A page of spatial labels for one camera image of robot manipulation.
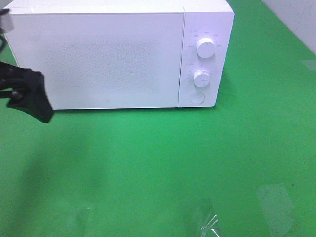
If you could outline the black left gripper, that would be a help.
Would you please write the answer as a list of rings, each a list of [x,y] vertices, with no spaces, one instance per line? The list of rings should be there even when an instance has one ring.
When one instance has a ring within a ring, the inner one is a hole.
[[[39,71],[0,63],[0,98],[11,98],[7,107],[49,123],[54,110],[48,100],[44,75]]]

